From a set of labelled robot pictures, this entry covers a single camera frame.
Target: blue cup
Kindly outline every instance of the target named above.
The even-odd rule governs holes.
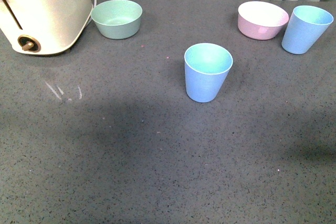
[[[188,96],[196,102],[215,99],[233,64],[225,48],[210,44],[195,44],[184,54],[185,84]]]
[[[304,54],[333,20],[333,16],[321,8],[309,5],[295,7],[282,39],[282,47],[295,55]]]

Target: green bowl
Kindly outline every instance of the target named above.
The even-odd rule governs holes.
[[[126,39],[140,28],[142,8],[129,0],[110,0],[97,5],[91,18],[98,30],[110,39]]]

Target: toaster knob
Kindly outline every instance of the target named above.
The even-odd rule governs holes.
[[[23,51],[29,52],[39,52],[41,50],[40,43],[31,36],[28,35],[21,35],[17,39],[18,43],[22,47]]]

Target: gray speckled countertop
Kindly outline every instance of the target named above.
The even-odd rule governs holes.
[[[0,222],[335,223],[335,23],[296,56],[284,31],[239,32],[246,0],[133,1],[135,36],[92,22],[55,57],[19,54],[0,33]],[[336,16],[335,2],[272,3]],[[234,58],[204,104],[184,82],[199,42]]]

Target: pink bowl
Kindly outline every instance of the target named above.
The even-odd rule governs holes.
[[[271,3],[250,1],[238,8],[238,28],[252,39],[274,38],[288,20],[288,13]]]

